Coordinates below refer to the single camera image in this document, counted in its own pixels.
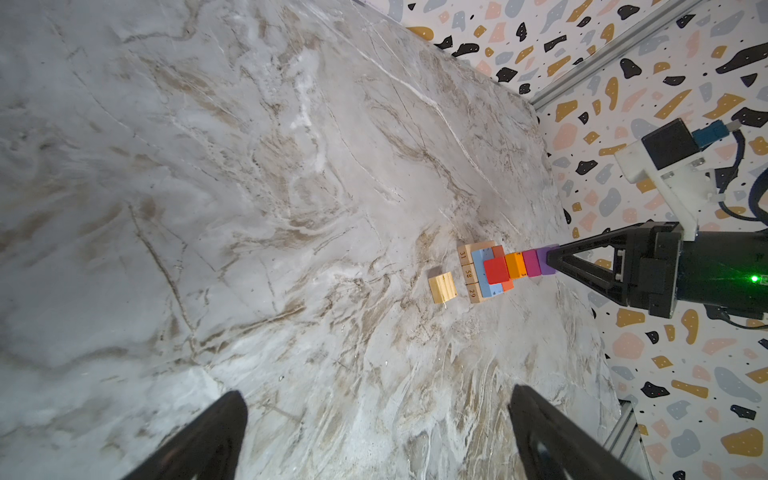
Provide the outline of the purple wood cube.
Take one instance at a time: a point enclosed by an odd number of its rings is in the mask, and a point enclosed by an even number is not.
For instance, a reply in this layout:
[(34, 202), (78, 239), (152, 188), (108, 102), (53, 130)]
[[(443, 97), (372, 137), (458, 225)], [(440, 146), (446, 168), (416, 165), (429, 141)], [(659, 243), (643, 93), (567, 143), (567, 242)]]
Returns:
[(539, 262), (539, 268), (542, 275), (544, 276), (555, 275), (557, 273), (557, 270), (551, 267), (547, 260), (547, 256), (549, 252), (557, 248), (558, 248), (557, 244), (552, 244), (552, 245), (547, 245), (545, 247), (538, 248), (536, 250), (537, 259)]

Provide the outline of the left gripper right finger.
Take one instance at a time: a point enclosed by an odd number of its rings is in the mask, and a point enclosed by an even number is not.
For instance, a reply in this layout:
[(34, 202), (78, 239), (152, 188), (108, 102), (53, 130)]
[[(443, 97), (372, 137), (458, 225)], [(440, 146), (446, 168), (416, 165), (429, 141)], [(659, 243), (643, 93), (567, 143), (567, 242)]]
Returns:
[(508, 411), (529, 479), (637, 479), (639, 476), (528, 385)]

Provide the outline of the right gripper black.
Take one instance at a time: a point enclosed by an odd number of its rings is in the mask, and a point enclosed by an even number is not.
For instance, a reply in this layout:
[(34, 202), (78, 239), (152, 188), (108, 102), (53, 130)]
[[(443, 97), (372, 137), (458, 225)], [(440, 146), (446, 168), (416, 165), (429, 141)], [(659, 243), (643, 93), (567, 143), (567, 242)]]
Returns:
[[(617, 273), (578, 256), (611, 247)], [(678, 302), (701, 304), (716, 319), (767, 314), (767, 231), (704, 231), (683, 239), (677, 222), (648, 221), (576, 240), (546, 263), (620, 306), (670, 318)]]

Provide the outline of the light blue wood block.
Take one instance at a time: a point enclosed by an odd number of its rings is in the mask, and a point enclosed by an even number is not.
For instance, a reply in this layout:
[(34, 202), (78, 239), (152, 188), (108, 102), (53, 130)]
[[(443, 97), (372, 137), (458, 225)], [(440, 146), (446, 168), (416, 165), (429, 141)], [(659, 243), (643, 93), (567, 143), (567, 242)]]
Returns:
[(494, 259), (494, 254), (491, 247), (475, 250), (472, 252), (472, 260), (475, 266), (479, 289), (484, 299), (492, 298), (504, 293), (503, 286), (501, 284), (490, 284), (485, 269), (484, 263), (487, 260)]

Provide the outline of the magenta wood cube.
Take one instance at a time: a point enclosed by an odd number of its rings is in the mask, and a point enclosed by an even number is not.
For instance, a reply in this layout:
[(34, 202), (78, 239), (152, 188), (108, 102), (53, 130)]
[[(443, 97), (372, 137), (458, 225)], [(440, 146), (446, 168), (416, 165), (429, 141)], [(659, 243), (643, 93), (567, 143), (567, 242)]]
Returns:
[(541, 266), (539, 264), (538, 254), (536, 249), (527, 250), (522, 253), (526, 274), (529, 278), (534, 278), (542, 275)]

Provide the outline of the red wood block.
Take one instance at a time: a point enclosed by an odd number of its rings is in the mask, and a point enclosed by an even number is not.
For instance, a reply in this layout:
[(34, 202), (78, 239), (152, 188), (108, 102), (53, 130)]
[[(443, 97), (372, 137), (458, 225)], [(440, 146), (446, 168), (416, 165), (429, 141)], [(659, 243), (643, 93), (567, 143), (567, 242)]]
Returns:
[(484, 270), (490, 285), (503, 284), (511, 280), (506, 258), (492, 258), (484, 262)]

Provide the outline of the orange-red wood block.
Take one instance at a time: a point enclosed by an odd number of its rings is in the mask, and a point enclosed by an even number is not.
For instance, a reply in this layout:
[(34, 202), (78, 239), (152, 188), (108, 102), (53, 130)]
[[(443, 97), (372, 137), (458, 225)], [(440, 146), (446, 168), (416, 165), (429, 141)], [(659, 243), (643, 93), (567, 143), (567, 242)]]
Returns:
[[(492, 251), (493, 251), (493, 254), (494, 254), (494, 258), (498, 258), (498, 257), (502, 257), (502, 256), (505, 257), (506, 256), (502, 246), (494, 246), (494, 247), (492, 247)], [(507, 291), (512, 290), (514, 288), (513, 280), (505, 282), (505, 283), (503, 283), (501, 285), (503, 286), (504, 292), (507, 292)]]

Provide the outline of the small natural wood cube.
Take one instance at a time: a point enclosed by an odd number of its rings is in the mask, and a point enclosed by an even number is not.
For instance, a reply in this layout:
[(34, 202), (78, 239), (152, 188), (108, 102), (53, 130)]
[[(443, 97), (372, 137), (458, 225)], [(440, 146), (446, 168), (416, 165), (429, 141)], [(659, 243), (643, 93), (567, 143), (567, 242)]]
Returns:
[(445, 272), (428, 279), (430, 292), (435, 304), (445, 304), (458, 296), (451, 272)]

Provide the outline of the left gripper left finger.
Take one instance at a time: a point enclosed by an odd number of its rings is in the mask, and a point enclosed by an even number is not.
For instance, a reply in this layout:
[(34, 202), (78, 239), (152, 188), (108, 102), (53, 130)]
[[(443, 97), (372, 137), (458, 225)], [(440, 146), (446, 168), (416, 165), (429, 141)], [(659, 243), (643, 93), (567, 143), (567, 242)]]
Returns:
[(233, 479), (248, 408), (237, 390), (225, 393), (167, 441), (128, 479)]

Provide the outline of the yellow-orange wood block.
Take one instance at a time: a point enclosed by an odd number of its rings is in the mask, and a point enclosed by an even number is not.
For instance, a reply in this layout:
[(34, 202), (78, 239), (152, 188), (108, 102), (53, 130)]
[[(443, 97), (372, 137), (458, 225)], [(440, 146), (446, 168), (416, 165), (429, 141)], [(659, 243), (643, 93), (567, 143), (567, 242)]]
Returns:
[(509, 253), (505, 256), (506, 265), (511, 280), (527, 276), (527, 269), (521, 252)]

